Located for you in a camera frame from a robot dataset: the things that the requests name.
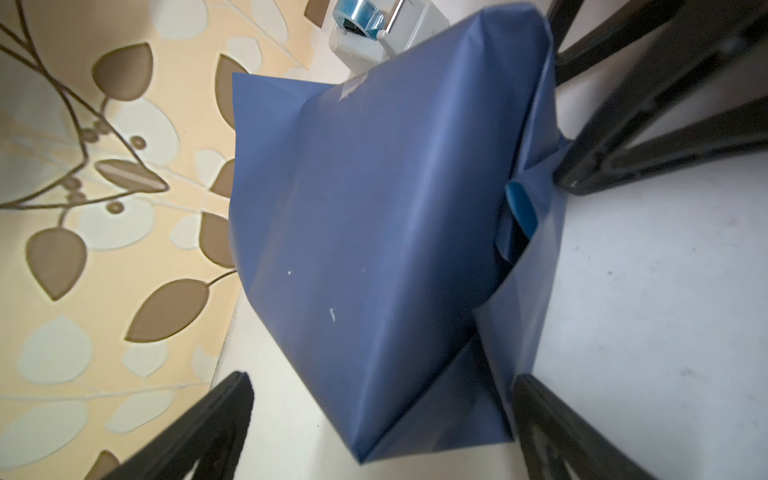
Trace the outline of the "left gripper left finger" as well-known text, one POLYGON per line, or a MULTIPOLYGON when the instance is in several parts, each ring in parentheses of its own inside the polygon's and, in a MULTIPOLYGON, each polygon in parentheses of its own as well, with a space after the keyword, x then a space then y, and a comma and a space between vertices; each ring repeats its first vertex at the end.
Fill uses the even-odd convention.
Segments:
POLYGON ((235 371, 179 419, 106 475, 108 479, 232 479, 247 436, 254 393, 235 371))

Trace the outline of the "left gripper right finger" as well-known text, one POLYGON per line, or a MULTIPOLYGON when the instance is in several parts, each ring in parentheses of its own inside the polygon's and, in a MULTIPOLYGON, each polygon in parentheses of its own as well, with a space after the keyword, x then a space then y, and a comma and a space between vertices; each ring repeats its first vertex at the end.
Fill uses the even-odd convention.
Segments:
POLYGON ((533 375, 515 380, 512 406, 531 479, 654 478, 533 375))

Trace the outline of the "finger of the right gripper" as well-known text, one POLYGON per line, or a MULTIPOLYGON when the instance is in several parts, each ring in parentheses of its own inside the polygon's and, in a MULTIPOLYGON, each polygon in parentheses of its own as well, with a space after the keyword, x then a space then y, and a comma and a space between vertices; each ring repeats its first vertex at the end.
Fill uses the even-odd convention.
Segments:
POLYGON ((556 50, 555 80, 560 86, 656 30, 684 5, 682 0, 632 0, 559 52, 570 31, 582 0, 553 1, 547 12, 556 50))
POLYGON ((590 117, 553 174, 588 195, 767 148, 760 97, 632 145, 642 130, 767 41, 764 1, 684 1, 619 86, 590 117))

